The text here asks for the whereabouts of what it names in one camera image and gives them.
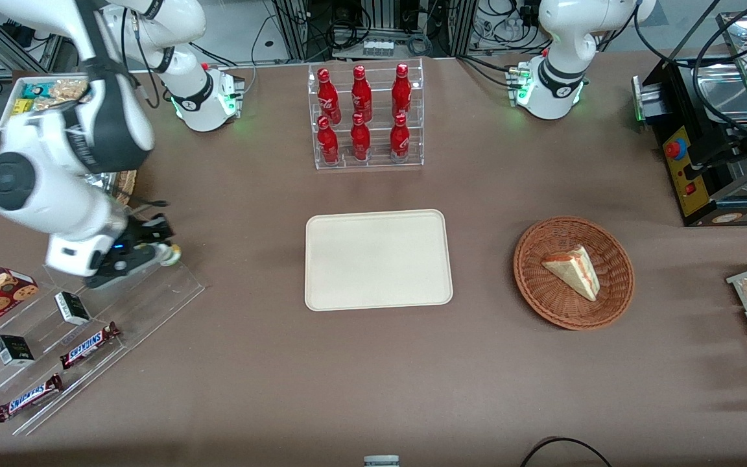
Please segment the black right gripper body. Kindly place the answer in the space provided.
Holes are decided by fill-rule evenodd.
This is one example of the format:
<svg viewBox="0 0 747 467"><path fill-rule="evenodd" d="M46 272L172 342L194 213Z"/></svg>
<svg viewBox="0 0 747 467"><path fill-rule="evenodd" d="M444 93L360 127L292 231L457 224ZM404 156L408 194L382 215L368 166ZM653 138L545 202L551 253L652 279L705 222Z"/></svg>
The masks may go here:
<svg viewBox="0 0 747 467"><path fill-rule="evenodd" d="M126 228L115 240L113 247L115 250L127 251L140 245L148 245L149 230L172 230L174 232L164 213L157 213L151 218L127 215Z"/></svg>

